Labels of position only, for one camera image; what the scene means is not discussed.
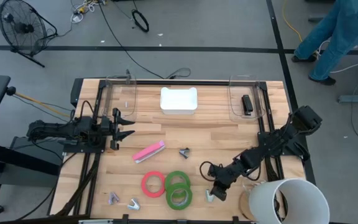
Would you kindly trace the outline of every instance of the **person's leg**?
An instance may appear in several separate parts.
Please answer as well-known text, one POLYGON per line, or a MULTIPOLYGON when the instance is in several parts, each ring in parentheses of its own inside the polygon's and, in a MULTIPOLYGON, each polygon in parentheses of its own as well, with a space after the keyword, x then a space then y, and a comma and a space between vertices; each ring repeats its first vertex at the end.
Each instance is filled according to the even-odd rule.
POLYGON ((326 85, 334 83, 329 78, 330 71, 339 63, 340 59, 346 55, 358 43, 358 11, 355 14, 341 9, 334 34, 327 49, 320 57, 315 68, 309 77, 314 81, 330 80, 326 85))
POLYGON ((321 43, 332 36, 337 24, 339 8, 339 1, 336 1, 329 14, 319 22, 306 39, 296 48, 295 56, 298 59, 308 59, 321 43))

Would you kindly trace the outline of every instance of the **red tape roll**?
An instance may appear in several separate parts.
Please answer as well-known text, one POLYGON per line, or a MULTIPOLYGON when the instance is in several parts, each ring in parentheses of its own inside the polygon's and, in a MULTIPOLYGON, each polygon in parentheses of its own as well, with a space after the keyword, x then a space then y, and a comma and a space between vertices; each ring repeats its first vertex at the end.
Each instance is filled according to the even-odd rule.
POLYGON ((142 179, 142 190, 143 190, 143 193, 146 194, 147 196, 149 197, 159 197, 161 196, 164 191, 165 191, 165 177, 162 173, 158 172, 158 171, 151 171, 151 172, 148 172, 146 173, 146 175, 144 175, 143 179, 142 179), (146 182, 147 182, 147 179, 151 176, 156 176, 160 179, 161 181, 161 188, 158 192, 149 192, 149 190, 147 189, 147 186, 146 186, 146 182))

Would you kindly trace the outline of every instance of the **butcher block table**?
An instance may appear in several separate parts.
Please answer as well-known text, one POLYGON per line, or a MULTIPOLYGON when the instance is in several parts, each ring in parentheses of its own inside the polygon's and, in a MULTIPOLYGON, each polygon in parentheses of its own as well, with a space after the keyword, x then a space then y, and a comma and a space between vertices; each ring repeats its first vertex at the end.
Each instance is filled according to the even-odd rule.
MULTIPOLYGON (((76 109, 77 117, 84 100, 94 105, 98 83, 98 79, 83 80, 76 109)), ((106 150, 102 153, 99 163, 91 218, 121 219, 123 214, 128 214, 129 219, 230 221, 233 217, 239 217, 240 221, 246 221, 247 219, 239 210, 239 197, 244 191, 243 183, 249 184, 251 181, 239 177, 237 182, 227 190, 227 198, 224 202, 215 198, 213 202, 208 203, 205 190, 211 189, 213 183, 202 178, 199 167, 204 161, 214 164, 222 163, 226 166, 244 149, 257 146, 258 121, 250 119, 245 122, 235 122, 230 118, 227 85, 205 85, 204 81, 197 80, 188 82, 194 85, 166 85, 161 80, 157 83, 158 85, 137 85, 136 123, 121 128, 121 131, 135 130, 135 133, 120 142, 118 151, 110 149, 109 139, 107 141, 106 150), (163 114, 160 109, 162 87, 176 89, 195 87, 198 92, 198 107, 195 113, 193 115, 163 114), (166 145, 163 151, 139 164, 133 161, 132 156, 135 153, 161 140, 166 145), (187 147, 190 149, 190 154, 189 158, 185 159, 179 154, 179 150, 187 147), (153 170, 165 176, 175 170, 186 173, 190 178, 193 192, 190 206, 184 210, 173 210, 167 205, 165 193, 158 198, 144 195, 140 186, 141 180, 146 173, 153 170), (118 203, 109 205, 110 192, 115 192, 120 198, 118 203), (137 199, 140 210, 127 208, 132 198, 137 199)), ((266 84, 274 124, 276 128, 280 128, 286 123, 289 113, 283 83, 266 82, 266 84)), ((109 114, 114 107, 114 100, 118 102, 120 97, 119 88, 117 88, 114 90, 109 114)), ((84 115, 91 116, 91 110, 87 104, 85 104, 84 115)), ((264 121, 266 130, 269 130, 266 114, 264 121)), ((84 154, 78 153, 62 168, 50 214, 62 209, 76 190, 83 158, 84 154)), ((208 167, 207 164, 203 167, 205 175, 208 167)), ((282 167, 285 178, 305 178, 303 164, 295 156, 282 156, 282 167)), ((256 177, 257 173, 255 171, 251 177, 256 177)), ((257 182, 265 180, 267 176, 263 162, 262 173, 257 182)), ((160 186, 158 179, 150 180, 148 184, 154 189, 160 186)), ((85 212, 88 189, 89 184, 83 193, 80 214, 85 212)))

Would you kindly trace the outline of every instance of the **wood grain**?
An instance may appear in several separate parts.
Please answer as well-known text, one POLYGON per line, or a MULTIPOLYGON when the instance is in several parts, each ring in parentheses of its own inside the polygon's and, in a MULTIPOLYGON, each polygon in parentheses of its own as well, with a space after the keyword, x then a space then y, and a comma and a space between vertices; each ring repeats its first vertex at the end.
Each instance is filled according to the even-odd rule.
MULTIPOLYGON (((94 105, 98 82, 99 80, 95 79, 84 80, 78 100, 79 107, 84 100, 94 105)), ((135 119, 136 124, 122 128, 136 132, 120 143, 119 151, 110 150, 107 146, 101 156, 91 217, 122 218, 122 214, 129 214, 129 218, 136 219, 232 220, 233 216, 238 216, 240 220, 246 220, 239 211, 239 196, 243 192, 242 185, 250 181, 243 177, 238 178, 227 190, 226 201, 222 202, 216 198, 214 202, 208 203, 205 199, 205 190, 210 189, 212 183, 200 176, 199 166, 203 161, 228 165, 235 155, 246 148, 256 146, 258 122, 254 119, 231 119, 226 86, 195 86, 198 90, 198 108, 194 115, 164 115, 160 109, 160 90, 163 86, 183 89, 191 87, 137 86, 136 113, 128 116, 135 119), (160 140, 164 140, 165 150, 140 164, 134 163, 133 154, 160 140), (178 153, 179 149, 186 147, 191 149, 188 159, 184 159, 178 153), (165 194, 159 198, 145 196, 140 188, 140 182, 143 176, 152 170, 158 170, 164 175, 181 170, 189 175, 193 192, 191 205, 182 211, 175 211, 167 205, 165 194), (110 192, 115 192, 119 196, 118 204, 108 204, 110 192), (141 206, 139 211, 127 209, 131 198, 138 199, 141 206)), ((267 82, 267 86, 273 119, 276 128, 279 128, 286 123, 289 112, 285 90, 282 82, 267 82)), ((131 107, 133 99, 133 88, 118 87, 114 89, 112 105, 124 111, 125 101, 127 106, 131 107)), ((84 114, 91 115, 87 105, 84 114)), ((83 155, 79 154, 62 168, 51 214, 62 209, 77 188, 82 162, 83 155)), ((285 177, 305 178, 302 163, 298 158, 283 157, 282 163, 285 177)), ((207 169, 208 166, 205 166, 203 172, 206 173, 207 169)), ((261 169, 260 181, 263 181, 266 179, 264 163, 261 169)), ((82 212, 87 195, 86 190, 81 206, 82 212)))

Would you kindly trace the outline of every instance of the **concrete floor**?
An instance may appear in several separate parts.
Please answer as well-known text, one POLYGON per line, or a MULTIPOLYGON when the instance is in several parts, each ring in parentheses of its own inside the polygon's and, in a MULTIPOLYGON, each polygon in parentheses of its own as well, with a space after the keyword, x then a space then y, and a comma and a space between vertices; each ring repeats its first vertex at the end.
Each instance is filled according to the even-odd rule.
MULTIPOLYGON (((69 1, 28 0, 45 18, 55 24, 60 34, 70 28, 69 1)), ((294 49, 298 36, 284 23, 283 0, 273 0, 284 49, 294 49)), ((130 12, 131 2, 118 2, 130 12)), ((172 47, 253 47, 276 49, 276 41, 265 1, 199 0, 138 1, 137 6, 150 23, 150 32, 132 29, 132 22, 113 4, 104 7, 106 17, 118 39, 125 46, 172 47)), ((307 21, 312 13, 328 12, 331 4, 288 0, 287 19, 303 37, 314 24, 307 21)), ((0 32, 0 45, 7 45, 0 32)), ((86 14, 67 36, 53 40, 51 46, 118 46, 108 31, 98 8, 86 14)), ((143 66, 163 76, 181 67, 192 70, 191 79, 227 80, 231 75, 254 74, 260 80, 284 80, 278 54, 237 52, 130 52, 143 66)), ((358 223, 358 138, 350 124, 349 104, 336 102, 339 95, 349 95, 358 83, 358 67, 333 75, 335 86, 310 82, 307 74, 313 64, 287 61, 299 105, 310 105, 322 118, 323 125, 308 137, 311 161, 317 186, 326 196, 331 221, 358 223)), ((46 50, 35 56, 47 67, 0 50, 0 75, 9 75, 10 85, 40 101, 70 108, 70 91, 77 77, 103 77, 129 69, 137 78, 153 76, 117 51, 46 50)), ((336 69, 358 62, 358 55, 348 55, 336 69)), ((354 105, 354 126, 358 131, 358 104, 354 105)), ((28 124, 36 119, 58 122, 15 98, 5 97, 0 106, 0 145, 9 146, 14 136, 24 136, 28 124)), ((4 186, 0 204, 6 211, 0 221, 13 220, 36 206, 48 188, 4 186)), ((44 217, 49 201, 30 217, 44 217)))

